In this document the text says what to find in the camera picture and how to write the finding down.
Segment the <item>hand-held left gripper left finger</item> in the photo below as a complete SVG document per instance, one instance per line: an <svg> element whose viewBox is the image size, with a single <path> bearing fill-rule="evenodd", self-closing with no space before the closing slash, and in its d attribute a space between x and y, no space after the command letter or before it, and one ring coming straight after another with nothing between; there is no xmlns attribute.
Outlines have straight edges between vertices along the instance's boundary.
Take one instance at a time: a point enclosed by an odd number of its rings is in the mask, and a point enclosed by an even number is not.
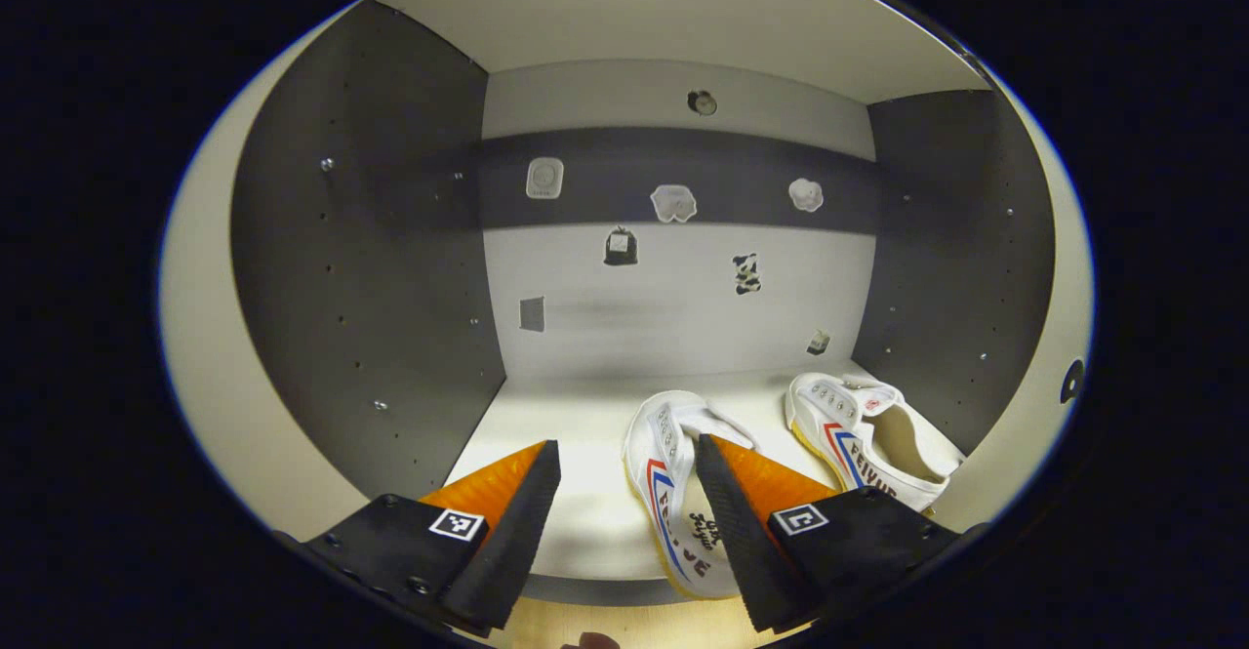
<svg viewBox="0 0 1249 649"><path fill-rule="evenodd" d="M423 627L490 637L525 590L561 479L557 441L537 441L418 499L378 495L302 559Z"/></svg>

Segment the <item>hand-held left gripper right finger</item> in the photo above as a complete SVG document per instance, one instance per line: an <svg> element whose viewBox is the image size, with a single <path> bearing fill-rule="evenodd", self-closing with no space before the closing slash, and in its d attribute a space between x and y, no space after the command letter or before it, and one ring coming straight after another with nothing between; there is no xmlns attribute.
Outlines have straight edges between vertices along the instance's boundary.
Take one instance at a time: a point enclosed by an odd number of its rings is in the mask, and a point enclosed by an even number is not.
<svg viewBox="0 0 1249 649"><path fill-rule="evenodd" d="M834 492L724 437L696 471L754 629L838 627L911 590L985 534L958 533L874 486Z"/></svg>

